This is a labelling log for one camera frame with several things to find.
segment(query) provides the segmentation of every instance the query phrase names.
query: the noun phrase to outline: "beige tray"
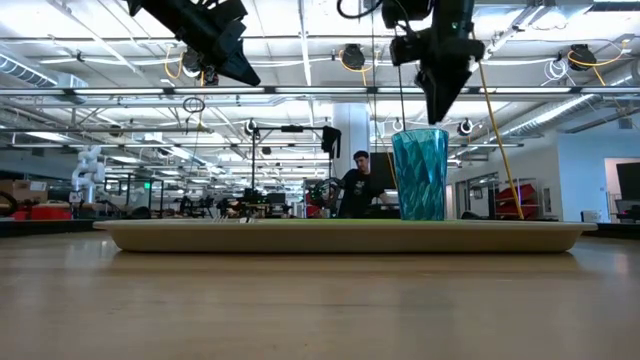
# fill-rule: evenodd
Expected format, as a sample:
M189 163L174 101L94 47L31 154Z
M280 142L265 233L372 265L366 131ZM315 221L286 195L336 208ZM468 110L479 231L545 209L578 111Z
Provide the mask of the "beige tray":
M128 220L96 222L116 245L147 252L562 252L595 224L511 221Z

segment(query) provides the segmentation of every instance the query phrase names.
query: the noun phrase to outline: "white humanoid robot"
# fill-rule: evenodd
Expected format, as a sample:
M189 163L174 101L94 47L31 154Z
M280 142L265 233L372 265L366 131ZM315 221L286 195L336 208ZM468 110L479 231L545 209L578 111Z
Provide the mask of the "white humanoid robot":
M73 191L69 195L70 203L95 202L96 184L102 184L105 178L104 164L98 162L101 151L99 145L84 146L78 154L78 165L71 175Z

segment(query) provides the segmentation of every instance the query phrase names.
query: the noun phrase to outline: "blue cup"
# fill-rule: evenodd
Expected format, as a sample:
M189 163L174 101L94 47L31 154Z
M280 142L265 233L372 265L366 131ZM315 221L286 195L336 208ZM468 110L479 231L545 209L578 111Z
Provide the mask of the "blue cup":
M391 142L402 220L444 220L449 133L408 130Z

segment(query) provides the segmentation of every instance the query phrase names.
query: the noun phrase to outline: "desk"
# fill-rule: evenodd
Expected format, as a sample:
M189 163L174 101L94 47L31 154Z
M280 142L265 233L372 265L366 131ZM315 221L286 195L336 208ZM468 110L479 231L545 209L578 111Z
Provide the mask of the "desk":
M635 359L640 243L560 255L119 253L0 241L7 359Z

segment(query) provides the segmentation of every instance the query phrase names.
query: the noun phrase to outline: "red container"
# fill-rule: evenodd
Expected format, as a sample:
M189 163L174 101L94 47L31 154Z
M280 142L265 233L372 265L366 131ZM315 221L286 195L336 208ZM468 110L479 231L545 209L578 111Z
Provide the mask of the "red container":
M11 215L11 217L17 221L24 221L27 220L27 214L28 213L26 211L16 211Z
M31 209L31 220L71 220L66 207L35 206Z

